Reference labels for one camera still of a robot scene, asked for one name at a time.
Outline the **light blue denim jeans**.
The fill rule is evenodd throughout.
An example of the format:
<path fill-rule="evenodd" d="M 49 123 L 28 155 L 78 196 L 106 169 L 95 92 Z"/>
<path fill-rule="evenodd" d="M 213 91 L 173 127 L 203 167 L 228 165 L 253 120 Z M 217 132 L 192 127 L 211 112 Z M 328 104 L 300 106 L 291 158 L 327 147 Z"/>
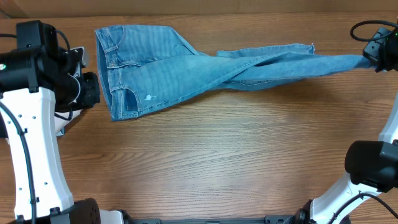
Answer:
<path fill-rule="evenodd" d="M 318 55 L 305 44 L 210 56 L 167 26 L 118 25 L 95 35 L 99 78 L 113 121 L 163 110 L 208 90 L 264 90 L 371 66 L 361 55 Z"/>

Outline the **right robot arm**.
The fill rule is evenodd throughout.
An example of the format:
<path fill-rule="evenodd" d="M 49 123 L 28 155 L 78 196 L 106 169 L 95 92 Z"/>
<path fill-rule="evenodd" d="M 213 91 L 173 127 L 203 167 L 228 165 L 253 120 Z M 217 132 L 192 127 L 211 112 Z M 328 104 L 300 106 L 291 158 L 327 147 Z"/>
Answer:
<path fill-rule="evenodd" d="M 365 58 L 376 65 L 376 71 L 397 70 L 397 24 L 368 20 L 355 24 L 350 35 L 360 26 L 379 24 L 363 50 Z M 373 198 L 394 217 L 395 212 L 378 196 L 397 187 L 397 105 L 394 104 L 387 123 L 377 141 L 355 141 L 345 157 L 345 173 L 323 195 L 309 200 L 286 223 L 340 224 L 350 223 L 349 215 L 366 200 Z"/>

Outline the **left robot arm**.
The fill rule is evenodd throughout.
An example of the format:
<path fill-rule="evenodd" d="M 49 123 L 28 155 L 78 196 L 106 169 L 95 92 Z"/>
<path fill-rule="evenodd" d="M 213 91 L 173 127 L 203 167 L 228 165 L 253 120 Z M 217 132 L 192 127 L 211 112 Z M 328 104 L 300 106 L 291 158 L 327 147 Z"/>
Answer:
<path fill-rule="evenodd" d="M 16 49 L 1 55 L 1 121 L 16 182 L 16 223 L 123 223 L 92 198 L 75 201 L 57 134 L 100 102 L 98 77 L 84 72 L 83 47 L 61 48 L 63 32 L 40 21 L 16 25 Z"/>

